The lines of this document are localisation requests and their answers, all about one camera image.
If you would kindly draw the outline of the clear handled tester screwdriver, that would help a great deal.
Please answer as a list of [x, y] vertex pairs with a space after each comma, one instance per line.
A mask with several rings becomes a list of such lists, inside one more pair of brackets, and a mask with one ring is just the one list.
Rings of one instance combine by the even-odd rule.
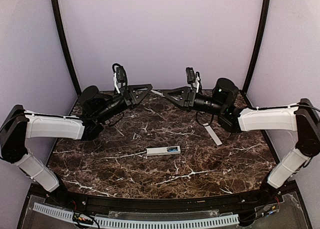
[[156, 91], [156, 90], [150, 90], [152, 93], [158, 95], [158, 96], [161, 96], [161, 97], [164, 97], [163, 93], [162, 92], [159, 92], [159, 91]]

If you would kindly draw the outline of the white remote battery cover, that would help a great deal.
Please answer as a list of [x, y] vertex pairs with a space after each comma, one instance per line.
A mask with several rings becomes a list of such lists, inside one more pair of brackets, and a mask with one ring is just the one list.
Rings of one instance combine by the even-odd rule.
[[208, 124], [205, 123], [203, 124], [204, 128], [206, 129], [206, 131], [208, 132], [208, 134], [210, 135], [210, 137], [212, 138], [212, 140], [214, 141], [214, 143], [217, 146], [221, 146], [223, 143], [222, 141], [219, 139], [219, 137], [217, 136], [217, 134], [214, 132], [213, 128]]

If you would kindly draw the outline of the white remote control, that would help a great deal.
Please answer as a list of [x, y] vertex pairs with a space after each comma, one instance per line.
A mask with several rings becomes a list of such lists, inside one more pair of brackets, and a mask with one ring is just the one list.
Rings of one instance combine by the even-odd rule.
[[151, 156], [167, 156], [167, 155], [176, 155], [167, 153], [167, 147], [175, 147], [175, 146], [165, 146], [165, 147], [152, 147], [146, 149], [146, 155], [148, 157]]

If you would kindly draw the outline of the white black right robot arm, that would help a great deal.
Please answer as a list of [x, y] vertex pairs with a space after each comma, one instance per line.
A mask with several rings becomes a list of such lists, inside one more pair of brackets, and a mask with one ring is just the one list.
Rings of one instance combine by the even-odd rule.
[[195, 87], [180, 87], [163, 93], [183, 111], [197, 111], [217, 116], [218, 124], [227, 132], [260, 130], [297, 132], [294, 148], [268, 174], [262, 190], [277, 190], [307, 161], [320, 153], [320, 117], [311, 102], [303, 98], [297, 104], [275, 107], [243, 107], [234, 105], [239, 89], [227, 78], [219, 78], [211, 96]]

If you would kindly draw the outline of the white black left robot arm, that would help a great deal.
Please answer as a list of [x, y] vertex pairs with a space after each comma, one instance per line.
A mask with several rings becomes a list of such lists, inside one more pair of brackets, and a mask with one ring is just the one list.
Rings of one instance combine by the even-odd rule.
[[25, 110], [15, 105], [0, 129], [0, 158], [14, 164], [32, 180], [52, 193], [62, 188], [58, 176], [42, 164], [26, 147], [27, 139], [67, 138], [92, 141], [104, 130], [106, 121], [136, 108], [152, 89], [151, 84], [125, 85], [115, 95], [103, 94], [91, 85], [77, 102], [81, 115], [52, 115]]

